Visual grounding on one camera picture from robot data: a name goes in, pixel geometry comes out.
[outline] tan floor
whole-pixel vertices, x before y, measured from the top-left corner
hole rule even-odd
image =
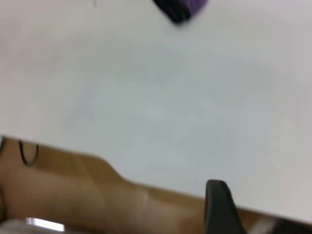
[[[25,146],[32,155],[34,145]],[[204,200],[133,184],[105,161],[39,147],[24,166],[18,142],[6,140],[0,186],[7,218],[43,218],[111,233],[202,234]],[[248,230],[261,215],[240,211]]]

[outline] purple object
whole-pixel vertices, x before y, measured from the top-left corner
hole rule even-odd
[[[180,0],[190,11],[191,15],[195,15],[206,4],[207,0]]]
[[[207,0],[154,0],[154,2],[174,23],[181,24],[198,13]]]

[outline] white table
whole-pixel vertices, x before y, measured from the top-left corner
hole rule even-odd
[[[0,1],[0,131],[124,177],[312,220],[312,1]]]

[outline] white surface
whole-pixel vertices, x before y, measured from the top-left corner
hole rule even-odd
[[[128,179],[310,222],[312,1],[0,1],[0,131]]]
[[[52,229],[55,231],[63,232],[65,231],[65,227],[63,224],[54,223],[50,221],[46,221],[38,218],[26,218],[26,223],[29,225],[39,226],[42,228]]]

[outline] black wire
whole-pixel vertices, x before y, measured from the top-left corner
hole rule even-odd
[[[27,167],[31,167],[32,165],[35,164],[35,162],[37,161],[38,158],[38,152],[39,152],[39,146],[36,145],[36,153],[35,153],[35,158],[28,162],[25,158],[25,154],[24,154],[24,149],[23,149],[23,142],[19,140],[19,151],[20,151],[20,156],[21,159],[23,160],[23,163],[27,166]]]

